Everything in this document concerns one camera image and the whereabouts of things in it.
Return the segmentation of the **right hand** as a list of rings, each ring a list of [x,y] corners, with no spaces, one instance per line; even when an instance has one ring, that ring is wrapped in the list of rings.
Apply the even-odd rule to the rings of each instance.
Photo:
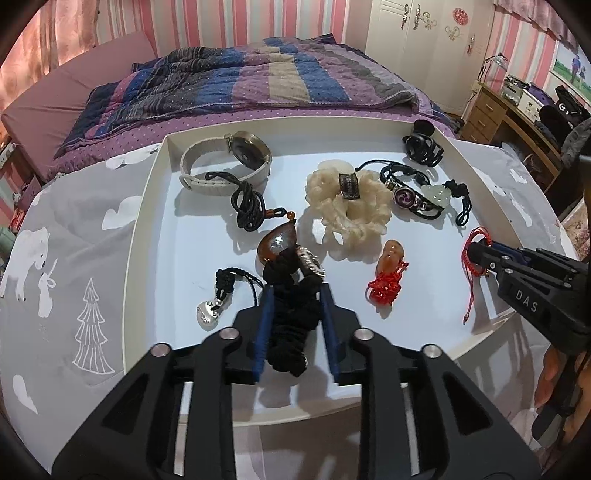
[[[540,374],[535,391],[535,407],[540,409],[551,397],[558,382],[558,376],[564,367],[564,359],[561,352],[554,346],[550,346],[544,355],[543,370]],[[576,406],[575,413],[570,417],[573,422],[582,422],[590,412],[590,353],[581,353],[575,362],[575,369],[582,368],[577,384],[581,389],[581,398]]]

